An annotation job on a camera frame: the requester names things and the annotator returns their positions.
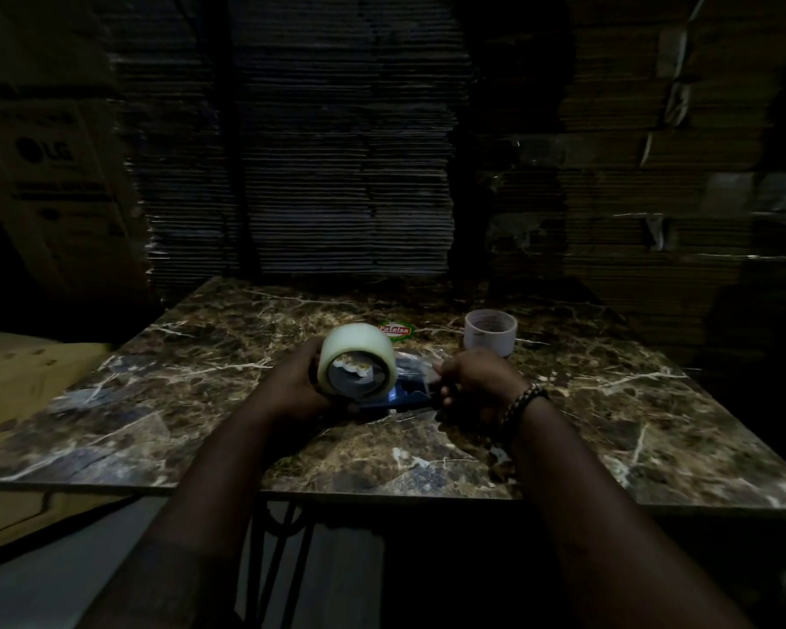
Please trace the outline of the clear packing tape roll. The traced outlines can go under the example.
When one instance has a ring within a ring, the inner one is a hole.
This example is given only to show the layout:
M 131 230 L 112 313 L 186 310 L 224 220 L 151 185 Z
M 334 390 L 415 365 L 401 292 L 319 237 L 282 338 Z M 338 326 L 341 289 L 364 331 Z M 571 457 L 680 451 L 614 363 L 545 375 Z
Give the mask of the clear packing tape roll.
M 397 380 L 396 352 L 377 326 L 341 325 L 326 335 L 317 364 L 323 394 L 358 404 L 383 402 Z

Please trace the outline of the blue tape dispenser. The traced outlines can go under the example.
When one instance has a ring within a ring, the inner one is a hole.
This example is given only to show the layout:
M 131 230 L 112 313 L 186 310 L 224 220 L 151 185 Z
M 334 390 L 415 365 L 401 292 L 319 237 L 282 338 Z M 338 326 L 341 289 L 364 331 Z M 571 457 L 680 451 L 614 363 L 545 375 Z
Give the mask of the blue tape dispenser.
M 381 418 L 388 412 L 439 410 L 443 406 L 438 367 L 448 355 L 441 349 L 398 350 L 397 381 L 387 392 L 367 397 L 352 405 L 350 412 L 362 417 Z

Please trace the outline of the printed brown cardboard box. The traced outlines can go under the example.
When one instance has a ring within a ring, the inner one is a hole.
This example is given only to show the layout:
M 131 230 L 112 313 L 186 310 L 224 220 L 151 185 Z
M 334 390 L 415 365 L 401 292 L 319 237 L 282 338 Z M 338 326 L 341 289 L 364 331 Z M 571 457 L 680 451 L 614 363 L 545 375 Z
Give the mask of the printed brown cardboard box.
M 0 223 L 48 297 L 147 307 L 147 222 L 112 108 L 0 100 Z

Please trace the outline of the empty white tape core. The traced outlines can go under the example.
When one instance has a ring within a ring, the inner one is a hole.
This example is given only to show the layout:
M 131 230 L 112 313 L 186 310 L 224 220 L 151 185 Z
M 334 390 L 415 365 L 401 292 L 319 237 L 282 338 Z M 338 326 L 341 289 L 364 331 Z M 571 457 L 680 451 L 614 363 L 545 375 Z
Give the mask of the empty white tape core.
M 518 329 L 518 320 L 513 315 L 480 308 L 468 312 L 463 323 L 464 349 L 487 349 L 505 359 L 513 353 Z

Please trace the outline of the person's right hand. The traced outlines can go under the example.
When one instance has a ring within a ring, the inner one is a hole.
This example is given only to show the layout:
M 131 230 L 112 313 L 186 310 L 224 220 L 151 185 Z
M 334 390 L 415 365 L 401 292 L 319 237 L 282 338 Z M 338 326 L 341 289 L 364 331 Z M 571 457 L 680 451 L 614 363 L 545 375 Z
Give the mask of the person's right hand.
M 505 358 L 487 349 L 463 350 L 447 359 L 455 359 L 458 364 L 460 422 L 509 444 L 518 432 L 523 412 L 539 393 L 535 384 Z

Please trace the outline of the person's left hand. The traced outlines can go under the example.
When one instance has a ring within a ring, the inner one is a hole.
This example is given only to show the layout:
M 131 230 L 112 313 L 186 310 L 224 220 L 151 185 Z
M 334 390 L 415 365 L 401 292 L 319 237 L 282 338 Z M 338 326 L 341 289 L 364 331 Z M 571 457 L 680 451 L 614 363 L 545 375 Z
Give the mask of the person's left hand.
M 307 341 L 276 363 L 250 397 L 256 419 L 265 424 L 270 437 L 282 442 L 307 440 L 345 416 L 319 418 L 309 409 Z

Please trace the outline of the stack of flattened grey cardboard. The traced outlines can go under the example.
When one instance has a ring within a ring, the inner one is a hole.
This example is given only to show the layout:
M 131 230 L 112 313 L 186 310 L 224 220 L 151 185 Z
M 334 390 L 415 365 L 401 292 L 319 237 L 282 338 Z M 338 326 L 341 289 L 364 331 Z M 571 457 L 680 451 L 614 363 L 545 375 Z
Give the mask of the stack of flattened grey cardboard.
M 212 276 L 435 276 L 472 64 L 451 0 L 87 0 L 165 303 Z

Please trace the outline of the black metal table frame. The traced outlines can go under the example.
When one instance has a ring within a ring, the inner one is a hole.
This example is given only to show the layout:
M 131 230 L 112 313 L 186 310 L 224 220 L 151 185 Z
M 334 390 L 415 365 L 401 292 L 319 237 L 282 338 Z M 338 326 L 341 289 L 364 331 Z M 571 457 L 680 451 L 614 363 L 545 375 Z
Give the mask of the black metal table frame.
M 280 629 L 293 629 L 308 555 L 314 538 L 316 521 L 313 514 L 314 510 L 298 508 L 296 502 L 287 501 L 283 518 L 277 519 L 271 512 L 269 501 L 265 497 L 256 498 L 249 534 L 245 613 L 239 616 L 241 627 L 244 629 L 263 629 L 276 588 L 276 580 L 285 558 L 287 543 L 299 535 L 301 537 L 300 548 L 294 561 L 280 622 Z M 276 544 L 263 578 L 262 566 L 266 535 L 273 536 Z

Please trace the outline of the plain cardboard sheet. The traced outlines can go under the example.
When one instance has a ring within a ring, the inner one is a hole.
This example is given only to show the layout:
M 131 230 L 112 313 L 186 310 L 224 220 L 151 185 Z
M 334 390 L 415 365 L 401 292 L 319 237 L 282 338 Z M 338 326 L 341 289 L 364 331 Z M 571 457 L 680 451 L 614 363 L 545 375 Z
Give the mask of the plain cardboard sheet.
M 108 355 L 97 342 L 65 343 L 0 332 L 0 442 L 14 427 L 80 380 Z M 0 562 L 13 545 L 89 512 L 117 508 L 121 497 L 0 491 Z

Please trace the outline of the person's right forearm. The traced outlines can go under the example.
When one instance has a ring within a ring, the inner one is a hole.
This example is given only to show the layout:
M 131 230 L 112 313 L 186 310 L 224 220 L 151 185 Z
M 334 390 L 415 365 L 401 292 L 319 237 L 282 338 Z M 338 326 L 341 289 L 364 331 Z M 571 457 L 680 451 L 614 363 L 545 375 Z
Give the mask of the person's right forearm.
M 536 389 L 511 450 L 581 622 L 589 629 L 755 629 Z

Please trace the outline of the person's left forearm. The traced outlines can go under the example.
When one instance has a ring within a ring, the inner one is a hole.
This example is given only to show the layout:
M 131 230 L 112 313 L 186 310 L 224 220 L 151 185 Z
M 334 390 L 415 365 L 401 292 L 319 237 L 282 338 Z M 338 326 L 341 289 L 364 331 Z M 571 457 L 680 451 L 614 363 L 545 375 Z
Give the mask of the person's left forearm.
M 228 629 L 262 475 L 330 408 L 314 391 L 249 397 L 204 441 L 75 629 Z

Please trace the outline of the stack of flattened brown cardboard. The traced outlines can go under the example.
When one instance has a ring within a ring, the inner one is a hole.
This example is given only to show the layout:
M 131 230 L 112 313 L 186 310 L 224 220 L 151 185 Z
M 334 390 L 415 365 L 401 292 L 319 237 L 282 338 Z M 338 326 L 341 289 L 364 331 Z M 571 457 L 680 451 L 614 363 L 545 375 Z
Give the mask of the stack of flattened brown cardboard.
M 687 366 L 786 338 L 786 0 L 467 0 L 493 278 Z

